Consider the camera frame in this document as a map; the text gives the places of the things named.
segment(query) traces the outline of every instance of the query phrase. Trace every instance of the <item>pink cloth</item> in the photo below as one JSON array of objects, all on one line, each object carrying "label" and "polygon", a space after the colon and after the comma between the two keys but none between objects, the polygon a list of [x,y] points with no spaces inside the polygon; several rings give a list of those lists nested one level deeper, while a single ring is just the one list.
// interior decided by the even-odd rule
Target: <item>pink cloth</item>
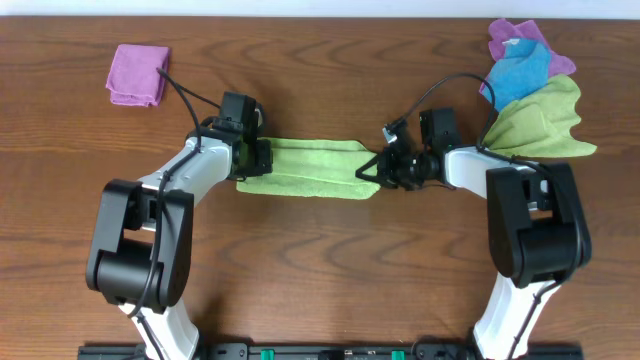
[{"label": "pink cloth", "polygon": [[[498,19],[489,25],[489,35],[493,40],[489,41],[489,51],[493,60],[498,61],[504,57],[504,41],[513,38],[525,38],[542,42],[551,50],[549,43],[544,38],[535,21],[529,20],[518,25],[513,25],[506,19]],[[566,56],[558,55],[551,50],[551,64],[549,65],[549,77],[558,74],[571,75],[576,71],[576,65]]]},{"label": "pink cloth", "polygon": [[164,79],[156,68],[167,70],[169,48],[161,46],[118,46],[107,77],[111,102],[116,105],[158,106]]}]

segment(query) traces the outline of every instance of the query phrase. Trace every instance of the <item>green cloth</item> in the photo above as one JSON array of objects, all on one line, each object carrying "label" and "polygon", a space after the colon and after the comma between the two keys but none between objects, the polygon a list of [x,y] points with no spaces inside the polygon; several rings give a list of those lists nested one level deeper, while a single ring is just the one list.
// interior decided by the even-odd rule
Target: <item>green cloth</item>
[{"label": "green cloth", "polygon": [[[238,182],[240,192],[285,196],[368,199],[380,185],[356,178],[375,156],[357,141],[274,139],[273,172]],[[366,174],[375,175],[371,168]]]},{"label": "green cloth", "polygon": [[570,77],[554,76],[542,89],[507,105],[487,133],[484,145],[505,156],[591,155],[597,147],[575,140],[570,133],[581,120],[575,111],[579,98],[580,88]]}]

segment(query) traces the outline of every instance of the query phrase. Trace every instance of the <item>robotic arm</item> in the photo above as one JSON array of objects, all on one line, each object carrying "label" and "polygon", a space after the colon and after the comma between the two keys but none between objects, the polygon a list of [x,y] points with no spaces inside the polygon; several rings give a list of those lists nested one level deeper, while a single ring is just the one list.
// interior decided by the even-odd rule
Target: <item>robotic arm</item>
[{"label": "robotic arm", "polygon": [[[473,329],[474,342],[483,358],[524,355],[546,302],[573,267],[584,266],[591,258],[591,241],[571,168],[567,164],[545,166],[554,186],[533,169],[538,167],[535,163],[515,164],[488,156],[476,146],[462,145],[449,108],[420,113],[420,127],[424,148],[415,153],[406,121],[385,126],[389,146],[358,169],[356,176],[409,191],[436,180],[487,199],[489,248],[499,273],[489,305]],[[377,175],[365,175],[374,165]],[[536,210],[551,215],[534,220],[530,212]]]},{"label": "robotic arm", "polygon": [[124,230],[156,231],[158,190],[163,174],[197,146],[195,132],[167,164],[138,181],[112,180],[104,188],[87,264],[87,285],[107,302],[130,314],[151,276],[150,296],[132,321],[151,359],[191,359],[198,330],[181,299],[191,266],[193,208],[217,183],[271,172],[271,146],[258,140],[264,126],[262,107],[248,96],[227,92],[220,115],[200,124],[200,149],[179,166],[166,183],[163,231],[157,270],[152,244],[126,237]]}]

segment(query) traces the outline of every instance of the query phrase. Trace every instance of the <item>wooden table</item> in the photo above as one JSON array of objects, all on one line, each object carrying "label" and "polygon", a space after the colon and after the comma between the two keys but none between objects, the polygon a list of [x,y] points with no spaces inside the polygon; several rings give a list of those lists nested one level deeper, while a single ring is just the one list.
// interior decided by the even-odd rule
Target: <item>wooden table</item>
[{"label": "wooden table", "polygon": [[[84,343],[140,341],[85,285],[100,192],[112,178],[160,167],[192,125],[172,89],[159,107],[109,102],[104,84],[118,44],[171,47],[171,75],[212,99],[225,90],[257,98],[268,135],[357,139],[378,151],[381,126],[427,86],[454,72],[488,73],[489,23],[0,19],[0,358],[74,358]],[[580,342],[589,359],[637,358],[640,23],[539,24],[578,66],[583,121],[573,135],[599,148],[569,160],[593,260],[553,297],[532,340]],[[466,142],[488,110],[477,88],[459,80],[428,102],[455,107]],[[211,341],[463,338],[495,280],[486,204],[467,191],[386,190],[347,201],[248,195],[228,182],[195,214],[184,299]]]}]

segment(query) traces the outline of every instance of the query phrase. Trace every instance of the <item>blue cloth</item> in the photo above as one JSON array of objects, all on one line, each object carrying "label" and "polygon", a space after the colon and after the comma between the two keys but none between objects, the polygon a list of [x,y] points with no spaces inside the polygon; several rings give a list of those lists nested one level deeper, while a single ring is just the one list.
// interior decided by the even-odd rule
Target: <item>blue cloth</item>
[{"label": "blue cloth", "polygon": [[[504,58],[491,69],[487,81],[496,94],[496,110],[502,111],[513,100],[520,100],[547,85],[551,51],[541,42],[511,39]],[[488,88],[482,95],[491,101]]]}]

